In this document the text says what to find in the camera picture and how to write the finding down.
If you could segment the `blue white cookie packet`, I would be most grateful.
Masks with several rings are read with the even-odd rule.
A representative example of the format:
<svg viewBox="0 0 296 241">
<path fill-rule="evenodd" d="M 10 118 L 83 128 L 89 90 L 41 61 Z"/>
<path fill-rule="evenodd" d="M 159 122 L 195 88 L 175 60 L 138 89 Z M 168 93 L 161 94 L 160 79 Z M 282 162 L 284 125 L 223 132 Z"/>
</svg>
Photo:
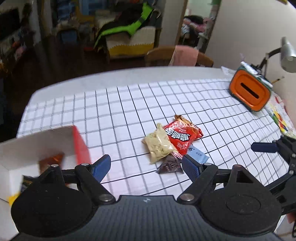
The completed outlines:
<svg viewBox="0 0 296 241">
<path fill-rule="evenodd" d="M 208 161 L 209 157 L 206 156 L 201 150 L 194 147 L 193 145 L 189 146 L 187 154 L 197 161 L 199 164 L 204 164 Z"/>
</svg>

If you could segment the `dark brown chocolate packet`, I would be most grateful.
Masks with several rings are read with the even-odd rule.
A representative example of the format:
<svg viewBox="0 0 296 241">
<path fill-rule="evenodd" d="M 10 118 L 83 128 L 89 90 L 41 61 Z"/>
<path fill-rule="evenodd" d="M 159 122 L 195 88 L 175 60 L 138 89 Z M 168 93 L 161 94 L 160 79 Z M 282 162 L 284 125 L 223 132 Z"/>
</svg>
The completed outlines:
<svg viewBox="0 0 296 241">
<path fill-rule="evenodd" d="M 161 165 L 157 168 L 158 174 L 165 173 L 184 173 L 179 158 L 172 154 L 162 158 Z"/>
</svg>

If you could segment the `red noodle snack bag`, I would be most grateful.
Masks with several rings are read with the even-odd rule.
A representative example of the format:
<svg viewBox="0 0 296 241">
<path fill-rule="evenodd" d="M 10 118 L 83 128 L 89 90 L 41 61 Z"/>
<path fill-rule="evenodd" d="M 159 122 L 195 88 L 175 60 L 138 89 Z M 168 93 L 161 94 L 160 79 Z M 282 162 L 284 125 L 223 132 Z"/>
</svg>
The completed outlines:
<svg viewBox="0 0 296 241">
<path fill-rule="evenodd" d="M 203 137 L 201 129 L 181 115 L 175 115 L 175 120 L 163 129 L 182 156 L 187 153 L 192 142 Z"/>
</svg>

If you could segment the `beige snack packet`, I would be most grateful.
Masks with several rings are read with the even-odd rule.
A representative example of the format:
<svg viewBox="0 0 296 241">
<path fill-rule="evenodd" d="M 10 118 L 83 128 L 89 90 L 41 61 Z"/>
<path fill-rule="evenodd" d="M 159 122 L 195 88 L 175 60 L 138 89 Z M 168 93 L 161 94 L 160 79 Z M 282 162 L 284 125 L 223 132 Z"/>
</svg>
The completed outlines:
<svg viewBox="0 0 296 241">
<path fill-rule="evenodd" d="M 146 135 L 142 142 L 146 144 L 150 153 L 150 164 L 154 164 L 160 159 L 168 156 L 172 152 L 177 152 L 175 146 L 171 143 L 166 131 L 161 123 L 157 123 L 154 132 Z"/>
</svg>

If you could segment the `brown foil snack bag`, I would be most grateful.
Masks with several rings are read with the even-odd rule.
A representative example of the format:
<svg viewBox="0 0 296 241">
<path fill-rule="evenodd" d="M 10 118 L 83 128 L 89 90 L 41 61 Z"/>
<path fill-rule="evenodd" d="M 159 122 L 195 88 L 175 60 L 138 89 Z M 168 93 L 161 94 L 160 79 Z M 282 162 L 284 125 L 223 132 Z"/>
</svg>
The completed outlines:
<svg viewBox="0 0 296 241">
<path fill-rule="evenodd" d="M 44 173 L 50 166 L 59 165 L 62 166 L 64 159 L 64 153 L 58 153 L 56 155 L 44 158 L 38 162 L 39 164 L 39 174 Z"/>
</svg>

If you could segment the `black sesame snack packet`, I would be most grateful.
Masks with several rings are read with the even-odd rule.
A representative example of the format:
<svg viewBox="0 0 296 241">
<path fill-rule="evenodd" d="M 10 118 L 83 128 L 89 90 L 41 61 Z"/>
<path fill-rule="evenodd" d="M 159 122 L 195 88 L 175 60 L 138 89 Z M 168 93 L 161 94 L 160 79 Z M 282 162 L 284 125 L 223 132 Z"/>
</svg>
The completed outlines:
<svg viewBox="0 0 296 241">
<path fill-rule="evenodd" d="M 20 192 L 21 193 L 24 192 L 37 179 L 38 179 L 37 177 L 23 175 L 23 180 L 22 180 Z"/>
</svg>

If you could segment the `yellow sesame snack packet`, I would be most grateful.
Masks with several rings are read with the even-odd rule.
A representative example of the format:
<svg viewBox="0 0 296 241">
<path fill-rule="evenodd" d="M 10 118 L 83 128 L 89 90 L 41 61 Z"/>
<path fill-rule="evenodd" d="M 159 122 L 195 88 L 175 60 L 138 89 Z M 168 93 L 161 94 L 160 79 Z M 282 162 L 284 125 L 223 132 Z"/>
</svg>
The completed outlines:
<svg viewBox="0 0 296 241">
<path fill-rule="evenodd" d="M 7 198 L 7 201 L 10 206 L 12 206 L 12 204 L 15 202 L 15 200 L 19 197 L 20 194 L 21 194 L 20 192 L 17 192 L 16 194 L 11 195 Z"/>
</svg>

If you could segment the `colourful paper sheet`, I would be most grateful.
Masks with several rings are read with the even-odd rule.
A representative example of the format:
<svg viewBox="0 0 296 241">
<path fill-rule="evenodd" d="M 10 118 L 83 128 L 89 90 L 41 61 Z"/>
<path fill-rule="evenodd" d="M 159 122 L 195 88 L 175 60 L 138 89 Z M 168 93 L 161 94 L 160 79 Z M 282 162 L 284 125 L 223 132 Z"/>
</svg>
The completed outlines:
<svg viewBox="0 0 296 241">
<path fill-rule="evenodd" d="M 295 138 L 295 127 L 285 110 L 285 104 L 281 97 L 275 92 L 271 92 L 270 98 L 265 108 L 283 135 Z"/>
</svg>

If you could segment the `orange green tissue box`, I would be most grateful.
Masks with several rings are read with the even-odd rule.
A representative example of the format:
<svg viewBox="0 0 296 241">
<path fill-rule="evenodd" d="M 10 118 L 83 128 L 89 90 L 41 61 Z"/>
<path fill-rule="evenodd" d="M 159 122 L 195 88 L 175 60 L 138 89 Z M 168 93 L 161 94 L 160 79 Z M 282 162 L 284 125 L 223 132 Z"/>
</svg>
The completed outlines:
<svg viewBox="0 0 296 241">
<path fill-rule="evenodd" d="M 272 85 L 251 67 L 241 65 L 229 85 L 230 94 L 251 111 L 264 108 L 271 96 Z"/>
</svg>

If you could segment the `red white cardboard box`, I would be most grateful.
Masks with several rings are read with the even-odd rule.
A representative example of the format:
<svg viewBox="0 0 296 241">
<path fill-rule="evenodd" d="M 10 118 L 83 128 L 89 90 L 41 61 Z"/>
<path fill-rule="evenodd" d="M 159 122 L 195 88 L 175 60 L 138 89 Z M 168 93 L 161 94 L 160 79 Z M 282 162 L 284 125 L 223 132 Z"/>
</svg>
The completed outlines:
<svg viewBox="0 0 296 241">
<path fill-rule="evenodd" d="M 20 191 L 23 176 L 39 176 L 39 162 L 57 154 L 63 155 L 63 169 L 91 163 L 88 147 L 75 126 L 41 131 L 1 143 L 1 240 L 10 240 L 18 234 L 8 198 Z"/>
</svg>

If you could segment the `silver desk lamp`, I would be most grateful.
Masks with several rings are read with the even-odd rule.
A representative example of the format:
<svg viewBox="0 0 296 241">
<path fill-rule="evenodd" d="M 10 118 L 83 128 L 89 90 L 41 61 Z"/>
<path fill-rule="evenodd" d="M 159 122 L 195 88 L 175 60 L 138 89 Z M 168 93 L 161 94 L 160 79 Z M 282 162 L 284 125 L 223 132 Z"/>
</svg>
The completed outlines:
<svg viewBox="0 0 296 241">
<path fill-rule="evenodd" d="M 266 53 L 261 63 L 256 66 L 257 70 L 260 72 L 262 72 L 262 68 L 265 67 L 264 76 L 266 76 L 267 73 L 269 59 L 276 54 L 280 54 L 281 68 L 288 73 L 295 73 L 295 49 L 287 37 L 282 37 L 280 43 L 281 46 L 279 48 Z"/>
</svg>

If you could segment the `pink cloth on chair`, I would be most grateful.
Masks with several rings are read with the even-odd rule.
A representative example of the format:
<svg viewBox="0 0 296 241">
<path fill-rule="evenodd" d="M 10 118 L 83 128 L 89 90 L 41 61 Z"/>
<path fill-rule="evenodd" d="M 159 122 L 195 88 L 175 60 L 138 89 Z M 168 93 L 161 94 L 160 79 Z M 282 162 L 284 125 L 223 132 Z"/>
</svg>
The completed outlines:
<svg viewBox="0 0 296 241">
<path fill-rule="evenodd" d="M 193 67 L 197 63 L 199 50 L 185 45 L 176 45 L 169 66 Z"/>
</svg>

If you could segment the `wooden chair with pink cloth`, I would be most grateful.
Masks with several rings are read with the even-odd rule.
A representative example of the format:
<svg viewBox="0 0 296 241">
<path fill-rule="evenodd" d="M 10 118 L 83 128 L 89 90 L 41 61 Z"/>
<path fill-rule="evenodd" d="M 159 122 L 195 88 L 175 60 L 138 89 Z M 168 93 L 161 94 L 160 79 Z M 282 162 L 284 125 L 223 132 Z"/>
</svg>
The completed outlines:
<svg viewBox="0 0 296 241">
<path fill-rule="evenodd" d="M 145 55 L 146 66 L 204 66 L 213 67 L 214 61 L 199 50 L 185 45 L 161 46 Z"/>
</svg>

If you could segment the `black green jacket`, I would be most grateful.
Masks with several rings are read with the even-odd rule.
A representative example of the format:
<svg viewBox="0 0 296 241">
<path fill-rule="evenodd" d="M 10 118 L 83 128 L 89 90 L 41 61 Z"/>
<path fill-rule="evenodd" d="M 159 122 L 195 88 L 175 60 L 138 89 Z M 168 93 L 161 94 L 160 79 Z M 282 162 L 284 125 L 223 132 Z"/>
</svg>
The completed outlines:
<svg viewBox="0 0 296 241">
<path fill-rule="evenodd" d="M 118 33 L 125 33 L 132 37 L 143 27 L 150 26 L 152 20 L 157 20 L 161 16 L 161 10 L 148 2 L 125 3 L 120 1 L 115 8 L 119 15 L 115 20 L 104 24 L 95 34 L 93 50 L 100 51 L 106 47 L 106 37 Z"/>
</svg>

